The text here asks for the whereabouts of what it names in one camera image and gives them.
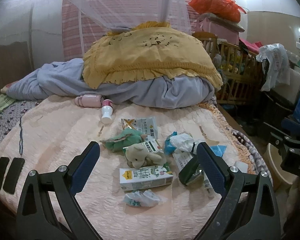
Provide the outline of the dark green wrapper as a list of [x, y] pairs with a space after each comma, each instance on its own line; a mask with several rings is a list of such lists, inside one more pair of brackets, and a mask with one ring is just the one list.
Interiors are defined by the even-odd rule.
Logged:
[[204, 170], [199, 163], [198, 158], [193, 157], [179, 172], [179, 181], [187, 186], [195, 180], [204, 177]]

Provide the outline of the green white medicine box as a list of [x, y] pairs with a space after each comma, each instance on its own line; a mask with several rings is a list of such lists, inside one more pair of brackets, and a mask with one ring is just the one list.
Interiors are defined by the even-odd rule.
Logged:
[[156, 139], [152, 139], [124, 147], [123, 152], [124, 154], [129, 153], [130, 155], [147, 155], [149, 153], [162, 152], [162, 148]]

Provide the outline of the white orange snack bag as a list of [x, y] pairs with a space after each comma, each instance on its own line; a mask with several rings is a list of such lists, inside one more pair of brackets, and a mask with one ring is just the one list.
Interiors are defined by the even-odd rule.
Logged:
[[155, 117], [121, 119], [122, 128], [136, 129], [142, 134], [158, 139], [158, 127]]

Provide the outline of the beige trash bin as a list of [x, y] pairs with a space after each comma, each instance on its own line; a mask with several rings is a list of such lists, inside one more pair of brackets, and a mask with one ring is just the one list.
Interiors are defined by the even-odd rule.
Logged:
[[279, 150], [269, 143], [263, 158], [271, 173], [274, 191], [281, 187], [284, 189], [291, 187], [297, 176], [281, 168], [282, 158], [279, 155]]

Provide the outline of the black phone right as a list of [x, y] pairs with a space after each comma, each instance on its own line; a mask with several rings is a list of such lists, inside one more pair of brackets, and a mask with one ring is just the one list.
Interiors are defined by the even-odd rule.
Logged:
[[8, 169], [5, 182], [3, 185], [3, 190], [9, 194], [15, 193], [15, 188], [17, 185], [17, 182], [19, 180], [21, 171], [23, 169], [23, 166], [25, 164], [24, 158], [14, 158], [12, 160], [12, 163]]

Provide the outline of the black phone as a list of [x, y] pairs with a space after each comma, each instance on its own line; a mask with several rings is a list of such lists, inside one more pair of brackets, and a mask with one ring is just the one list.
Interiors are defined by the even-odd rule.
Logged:
[[0, 158], [0, 189], [2, 187], [4, 175], [5, 175], [6, 168], [7, 168], [7, 165], [9, 162], [10, 162], [10, 159], [8, 157]]
[[17, 185], [17, 182], [19, 180], [21, 171], [23, 169], [23, 166], [25, 164], [24, 158], [14, 158], [12, 160], [12, 163], [8, 169], [5, 182], [3, 185], [3, 190], [9, 194], [15, 193], [15, 188]]

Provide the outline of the light blue plastic package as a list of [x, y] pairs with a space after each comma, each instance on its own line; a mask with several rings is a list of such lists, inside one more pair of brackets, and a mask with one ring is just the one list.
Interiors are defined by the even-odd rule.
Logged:
[[210, 147], [213, 153], [218, 157], [223, 157], [223, 154], [225, 153], [225, 150], [227, 146], [224, 145], [215, 145]]

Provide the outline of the white paper leaflet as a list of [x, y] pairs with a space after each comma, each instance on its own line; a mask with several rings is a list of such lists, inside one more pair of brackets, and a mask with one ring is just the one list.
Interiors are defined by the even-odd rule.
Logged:
[[[189, 152], [183, 152], [179, 149], [176, 149], [174, 152], [173, 152], [173, 158], [177, 164], [177, 167], [178, 167], [178, 170], [179, 172], [181, 171], [181, 169], [193, 158], [195, 157], [196, 155], [192, 154], [192, 153], [189, 153]], [[215, 194], [213, 188], [212, 188], [212, 185], [207, 177], [207, 175], [205, 174], [204, 172], [204, 177], [203, 178], [199, 178], [197, 180], [195, 180], [193, 183], [199, 181], [199, 180], [202, 180], [202, 186], [204, 188], [204, 190], [206, 191], [207, 195], [212, 198]]]

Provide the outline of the white crumpled plastic bag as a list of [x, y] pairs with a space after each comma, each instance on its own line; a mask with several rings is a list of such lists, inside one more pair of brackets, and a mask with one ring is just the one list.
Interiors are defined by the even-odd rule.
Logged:
[[171, 137], [172, 145], [183, 152], [196, 153], [197, 147], [201, 142], [204, 142], [204, 140], [194, 139], [187, 133]]

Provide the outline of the green plush toy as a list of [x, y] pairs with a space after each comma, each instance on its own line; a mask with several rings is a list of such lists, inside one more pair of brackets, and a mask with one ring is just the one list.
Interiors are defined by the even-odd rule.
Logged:
[[146, 137], [146, 134], [136, 129], [125, 128], [120, 134], [100, 142], [112, 152], [121, 152], [125, 147], [144, 142]]

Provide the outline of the blue snack wrapper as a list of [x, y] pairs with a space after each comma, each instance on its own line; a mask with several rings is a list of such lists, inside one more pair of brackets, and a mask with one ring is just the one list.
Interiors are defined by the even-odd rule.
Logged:
[[176, 147], [174, 147], [171, 143], [171, 137], [176, 136], [178, 133], [176, 131], [174, 131], [172, 134], [170, 134], [166, 140], [165, 140], [165, 146], [164, 146], [164, 154], [165, 155], [169, 155], [172, 154]]

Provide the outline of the pink quilted bed cover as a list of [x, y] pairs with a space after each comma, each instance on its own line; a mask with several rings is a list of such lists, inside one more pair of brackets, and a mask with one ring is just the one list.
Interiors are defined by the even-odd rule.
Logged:
[[[223, 158], [228, 165], [242, 161], [247, 163], [249, 173], [255, 172], [250, 152], [210, 103], [172, 110], [117, 105], [112, 123], [105, 126], [99, 109], [81, 108], [72, 99], [51, 96], [18, 119], [0, 143], [0, 158], [25, 160], [15, 193], [0, 189], [2, 204], [13, 212], [17, 210], [31, 170], [53, 172], [68, 165], [91, 141], [120, 133], [123, 118], [150, 116], [156, 120], [160, 145], [172, 132], [187, 132], [194, 139], [215, 140], [226, 146]], [[76, 195], [84, 214], [104, 239], [193, 239], [221, 198], [218, 194], [209, 197], [201, 181], [185, 187], [174, 178], [171, 185], [156, 189], [157, 194], [167, 198], [165, 203], [150, 209], [129, 207], [123, 202], [125, 193], [119, 184], [119, 170], [125, 167], [123, 154], [102, 149], [83, 191]]]

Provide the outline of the beige plush bear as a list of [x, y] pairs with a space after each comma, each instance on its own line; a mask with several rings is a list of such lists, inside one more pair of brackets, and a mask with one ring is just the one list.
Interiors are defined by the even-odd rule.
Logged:
[[167, 159], [162, 152], [150, 152], [143, 143], [128, 146], [125, 149], [125, 157], [128, 166], [135, 169], [167, 163]]

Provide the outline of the white bottle pink cap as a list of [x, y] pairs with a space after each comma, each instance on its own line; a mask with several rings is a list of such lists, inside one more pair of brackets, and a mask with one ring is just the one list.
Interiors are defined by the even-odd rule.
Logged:
[[101, 112], [101, 122], [105, 125], [110, 124], [112, 122], [113, 102], [109, 99], [103, 100]]

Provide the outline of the red plastic bag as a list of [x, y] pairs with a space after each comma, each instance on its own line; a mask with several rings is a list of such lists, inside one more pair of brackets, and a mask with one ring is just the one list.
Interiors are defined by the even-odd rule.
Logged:
[[234, 0], [191, 0], [189, 6], [198, 14], [212, 13], [225, 20], [239, 23], [247, 12]]

